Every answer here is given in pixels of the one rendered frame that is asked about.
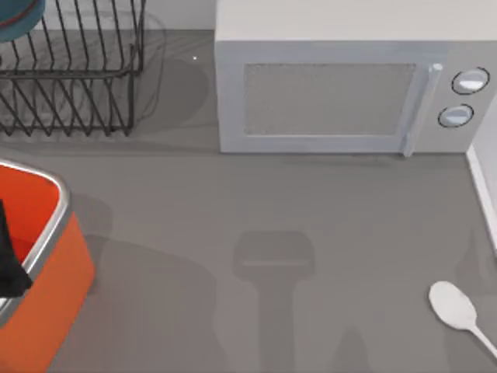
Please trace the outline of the microwave oven door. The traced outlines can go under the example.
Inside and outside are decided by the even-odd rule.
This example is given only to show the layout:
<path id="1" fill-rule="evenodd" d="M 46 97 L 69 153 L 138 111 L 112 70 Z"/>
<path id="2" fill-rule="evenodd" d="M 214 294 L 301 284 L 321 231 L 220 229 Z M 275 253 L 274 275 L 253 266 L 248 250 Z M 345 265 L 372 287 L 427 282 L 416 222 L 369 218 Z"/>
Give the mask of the microwave oven door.
<path id="1" fill-rule="evenodd" d="M 416 41 L 218 41 L 221 151 L 401 153 L 423 68 L 446 56 Z"/>

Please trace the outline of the pale microwave oven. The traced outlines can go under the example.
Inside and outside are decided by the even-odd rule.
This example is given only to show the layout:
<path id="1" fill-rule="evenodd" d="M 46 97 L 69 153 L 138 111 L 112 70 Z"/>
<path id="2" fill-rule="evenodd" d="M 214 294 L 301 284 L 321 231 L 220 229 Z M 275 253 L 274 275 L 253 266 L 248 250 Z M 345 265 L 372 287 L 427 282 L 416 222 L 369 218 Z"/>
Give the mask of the pale microwave oven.
<path id="1" fill-rule="evenodd" d="M 447 56 L 413 153 L 466 152 L 497 95 L 497 0 L 217 0 L 218 41 L 416 41 Z M 484 68 L 490 82 L 462 96 L 452 90 L 461 71 Z M 458 128 L 439 125 L 442 110 L 474 110 Z"/>

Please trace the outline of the orange bin with metal rim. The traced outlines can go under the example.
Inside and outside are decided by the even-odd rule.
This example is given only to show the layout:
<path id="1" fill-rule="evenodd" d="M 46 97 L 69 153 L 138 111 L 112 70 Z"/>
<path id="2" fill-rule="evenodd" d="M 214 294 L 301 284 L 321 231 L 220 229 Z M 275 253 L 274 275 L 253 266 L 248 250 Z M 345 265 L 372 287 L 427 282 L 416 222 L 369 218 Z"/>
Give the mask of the orange bin with metal rim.
<path id="1" fill-rule="evenodd" d="M 95 276 L 71 193 L 59 177 L 0 159 L 12 246 L 33 281 L 0 298 L 0 373 L 44 373 L 64 342 Z"/>

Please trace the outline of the small microwave knob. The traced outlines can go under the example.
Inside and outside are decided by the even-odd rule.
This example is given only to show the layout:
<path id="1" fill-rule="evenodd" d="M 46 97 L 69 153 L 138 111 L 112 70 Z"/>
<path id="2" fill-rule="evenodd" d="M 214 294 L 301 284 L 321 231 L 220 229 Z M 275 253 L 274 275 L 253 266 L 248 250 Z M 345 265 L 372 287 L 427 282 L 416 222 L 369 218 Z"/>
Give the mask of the small microwave knob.
<path id="1" fill-rule="evenodd" d="M 438 116 L 439 125 L 445 128 L 458 128 L 468 124 L 474 116 L 471 106 L 461 104 L 447 107 Z"/>

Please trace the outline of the white spoon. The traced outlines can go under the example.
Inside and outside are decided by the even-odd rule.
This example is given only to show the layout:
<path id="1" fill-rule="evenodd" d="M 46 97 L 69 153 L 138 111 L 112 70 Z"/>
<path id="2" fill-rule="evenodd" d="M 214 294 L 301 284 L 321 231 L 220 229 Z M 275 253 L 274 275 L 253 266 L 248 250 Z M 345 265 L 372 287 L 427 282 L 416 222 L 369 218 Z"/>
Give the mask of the white spoon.
<path id="1" fill-rule="evenodd" d="M 479 328 L 474 303 L 460 288 L 449 281 L 437 281 L 429 287 L 428 300 L 442 323 L 471 333 L 497 360 L 497 347 Z"/>

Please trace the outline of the large microwave knob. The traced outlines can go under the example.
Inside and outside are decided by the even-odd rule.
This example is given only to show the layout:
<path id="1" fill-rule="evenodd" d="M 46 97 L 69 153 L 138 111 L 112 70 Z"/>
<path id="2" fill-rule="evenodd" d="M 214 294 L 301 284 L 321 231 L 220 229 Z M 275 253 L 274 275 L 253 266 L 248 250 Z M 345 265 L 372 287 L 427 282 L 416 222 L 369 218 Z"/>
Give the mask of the large microwave knob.
<path id="1" fill-rule="evenodd" d="M 459 72 L 452 80 L 452 90 L 462 96 L 482 91 L 490 82 L 490 74 L 484 68 Z"/>

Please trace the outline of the teal bowl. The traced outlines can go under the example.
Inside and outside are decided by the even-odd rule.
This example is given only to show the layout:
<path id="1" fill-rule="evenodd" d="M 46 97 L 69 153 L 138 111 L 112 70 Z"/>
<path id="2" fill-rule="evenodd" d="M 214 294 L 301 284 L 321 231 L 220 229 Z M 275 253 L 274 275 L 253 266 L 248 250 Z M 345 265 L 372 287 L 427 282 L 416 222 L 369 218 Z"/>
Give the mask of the teal bowl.
<path id="1" fill-rule="evenodd" d="M 45 8 L 46 0 L 0 0 L 0 43 L 16 40 L 33 30 Z"/>

